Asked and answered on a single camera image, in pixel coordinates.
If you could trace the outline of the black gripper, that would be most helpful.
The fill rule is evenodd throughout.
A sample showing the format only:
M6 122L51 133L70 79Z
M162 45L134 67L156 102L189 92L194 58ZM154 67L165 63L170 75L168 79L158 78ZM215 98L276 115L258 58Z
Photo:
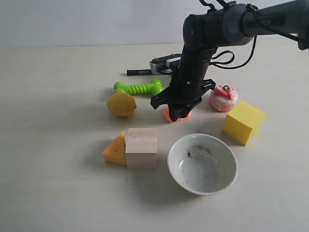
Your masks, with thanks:
M172 122L187 117L202 102L201 86L215 52L215 48L200 47L192 50L185 45L179 66L173 69L169 86L151 98L151 106L157 109L167 104Z

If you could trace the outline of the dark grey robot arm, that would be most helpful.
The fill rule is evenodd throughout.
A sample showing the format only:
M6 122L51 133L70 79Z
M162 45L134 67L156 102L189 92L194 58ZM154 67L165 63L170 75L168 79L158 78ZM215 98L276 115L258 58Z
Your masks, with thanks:
M212 4L206 14L191 14L183 24L184 46L180 54L155 58L153 72L171 70L169 86L151 98L151 106L166 104L172 121L187 117L215 88L205 79L207 68L218 48L255 42L258 35L278 34L298 43L300 50L309 47L309 3L294 0L258 9L252 4L220 1L221 9Z

